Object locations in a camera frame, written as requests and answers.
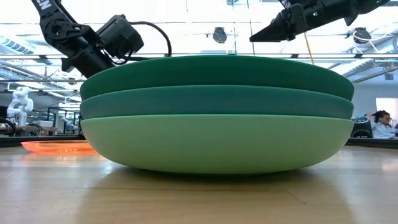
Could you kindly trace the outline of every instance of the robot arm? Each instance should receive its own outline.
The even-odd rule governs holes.
[[[251,42],[294,40],[296,35],[344,18],[350,26],[359,14],[369,13],[390,0],[279,0],[285,7]]]
[[[29,87],[17,87],[17,91],[12,93],[12,101],[8,105],[8,109],[12,110],[14,107],[21,103],[21,100],[27,98],[27,95],[30,93],[30,88]]]
[[[349,26],[359,14],[365,14],[389,0],[279,0],[285,7],[271,24],[250,37],[251,42],[280,42],[330,22],[344,18]],[[75,67],[86,78],[114,67],[111,57],[127,62],[131,54],[144,46],[131,24],[155,27],[166,38],[167,57],[171,44],[167,35],[148,22],[128,22],[124,15],[112,17],[95,32],[90,26],[78,24],[61,5],[60,0],[32,0],[40,16],[40,26],[47,43],[68,58],[62,59],[62,70]]]
[[[70,120],[68,120],[66,117],[62,116],[61,119],[65,122],[65,124],[66,124],[67,126],[72,127],[73,130],[77,130],[77,129],[78,129],[77,126],[76,126],[76,124],[73,124],[73,122],[70,121]]]
[[[24,106],[24,111],[32,112],[33,111],[33,100],[28,98],[26,99],[26,105]]]
[[[32,2],[39,12],[45,41],[68,57],[62,59],[64,72],[70,72],[75,67],[89,78],[114,67],[110,56],[120,58],[129,51],[137,52],[144,46],[141,36],[124,15],[112,17],[95,32],[90,26],[78,24],[60,0]]]

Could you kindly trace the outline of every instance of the orange tray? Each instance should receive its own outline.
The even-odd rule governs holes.
[[[31,141],[22,142],[22,146],[30,152],[40,154],[96,154],[87,141]]]

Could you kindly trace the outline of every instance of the woman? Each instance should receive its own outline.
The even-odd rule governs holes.
[[[367,117],[371,121],[373,138],[377,139],[394,139],[398,130],[390,125],[390,114],[386,111],[378,111],[372,115],[368,114]]]

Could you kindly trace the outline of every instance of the white wall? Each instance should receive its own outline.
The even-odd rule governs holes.
[[[353,116],[376,112],[376,98],[398,98],[398,86],[356,85]]]

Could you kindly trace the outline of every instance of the teal bowl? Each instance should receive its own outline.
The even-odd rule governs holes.
[[[341,149],[353,122],[309,116],[188,114],[81,122],[105,158],[178,174],[253,175],[299,169]]]
[[[325,68],[265,57],[202,55],[136,62],[93,75],[80,88],[83,100],[104,93],[160,86],[251,85],[327,93],[352,100],[353,84]]]
[[[106,93],[80,105],[84,119],[156,114],[276,114],[351,119],[353,104],[314,91],[263,86],[167,86]]]

